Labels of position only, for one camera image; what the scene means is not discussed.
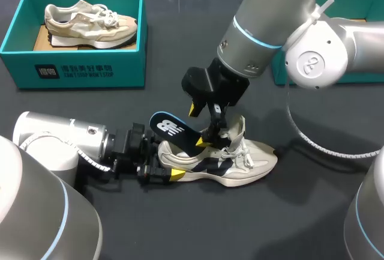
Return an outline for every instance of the shoe box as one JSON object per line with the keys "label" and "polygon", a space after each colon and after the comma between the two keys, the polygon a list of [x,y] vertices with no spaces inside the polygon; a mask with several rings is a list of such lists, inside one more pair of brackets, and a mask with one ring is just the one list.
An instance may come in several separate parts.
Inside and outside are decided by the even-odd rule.
{"label": "shoe box", "polygon": [[[322,5],[327,0],[317,0]],[[335,0],[325,11],[328,17],[341,17],[366,22],[384,21],[384,0]],[[285,54],[278,52],[272,60],[272,72],[276,85],[285,85],[287,73],[285,69]],[[349,73],[345,74],[339,83],[383,83],[384,74]]]}
{"label": "shoe box", "polygon": [[79,0],[20,0],[0,57],[20,89],[122,88],[145,84],[147,22],[144,0],[85,0],[137,19],[136,42],[119,49],[52,47],[44,25],[48,4]]}

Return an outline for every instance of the black table surface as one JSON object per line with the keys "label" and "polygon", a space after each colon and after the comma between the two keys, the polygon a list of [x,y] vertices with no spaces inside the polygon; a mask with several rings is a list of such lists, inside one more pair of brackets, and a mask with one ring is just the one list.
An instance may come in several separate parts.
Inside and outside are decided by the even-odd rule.
{"label": "black table surface", "polygon": [[[0,0],[0,38],[19,0]],[[18,90],[0,63],[0,135],[11,139],[24,111],[82,119],[109,129],[148,126],[165,110],[196,129],[208,111],[188,119],[181,79],[190,66],[207,67],[241,0],[145,0],[148,53],[144,89]],[[312,140],[342,153],[379,149],[384,85],[292,88],[295,121]],[[346,161],[317,153],[287,120],[286,92],[267,70],[229,116],[246,118],[246,138],[276,148],[279,161],[265,178],[228,189],[213,181],[140,187],[134,177],[104,184],[88,177],[84,195],[104,232],[102,260],[116,259],[347,259],[346,211],[371,160]]]}

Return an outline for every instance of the navy shoe stripe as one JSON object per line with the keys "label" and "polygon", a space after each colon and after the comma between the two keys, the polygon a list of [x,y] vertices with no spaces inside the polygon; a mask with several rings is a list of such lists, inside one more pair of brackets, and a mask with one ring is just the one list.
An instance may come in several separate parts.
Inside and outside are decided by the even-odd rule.
{"label": "navy shoe stripe", "polygon": [[225,159],[219,167],[217,158],[204,158],[192,169],[192,172],[202,172],[206,170],[208,174],[222,177],[232,165],[232,159]]}

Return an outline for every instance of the white sneaker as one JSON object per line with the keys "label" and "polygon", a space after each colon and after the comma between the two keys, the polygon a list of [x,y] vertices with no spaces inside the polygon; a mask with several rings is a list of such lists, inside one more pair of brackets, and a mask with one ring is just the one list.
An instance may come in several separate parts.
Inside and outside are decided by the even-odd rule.
{"label": "white sneaker", "polygon": [[235,187],[251,183],[267,175],[275,166],[274,149],[266,144],[245,140],[245,119],[240,116],[230,126],[232,141],[222,150],[207,147],[195,157],[189,157],[175,145],[162,141],[158,158],[165,168],[185,171],[178,181],[208,178],[224,186]]}
{"label": "white sneaker", "polygon": [[53,47],[112,49],[126,46],[134,40],[137,31],[136,19],[83,0],[69,8],[49,4],[45,9],[45,23],[52,35]]}

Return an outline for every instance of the white shoelace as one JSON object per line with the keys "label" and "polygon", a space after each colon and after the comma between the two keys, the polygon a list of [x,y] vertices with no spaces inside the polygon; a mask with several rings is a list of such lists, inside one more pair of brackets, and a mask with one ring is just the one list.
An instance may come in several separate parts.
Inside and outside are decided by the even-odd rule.
{"label": "white shoelace", "polygon": [[242,169],[243,171],[246,171],[244,168],[240,167],[238,165],[238,160],[240,157],[243,157],[243,165],[246,168],[252,169],[254,167],[254,163],[252,161],[250,150],[247,148],[244,138],[241,139],[240,145],[237,147],[236,150],[233,152],[229,152],[227,147],[224,147],[222,149],[223,152],[226,154],[221,155],[221,158],[228,159],[228,158],[235,158],[235,166],[238,169]]}
{"label": "white shoelace", "polygon": [[116,12],[108,10],[107,6],[103,4],[95,4],[94,6],[100,7],[101,10],[93,16],[91,22],[103,22],[106,27],[115,27],[119,23],[119,16]]}

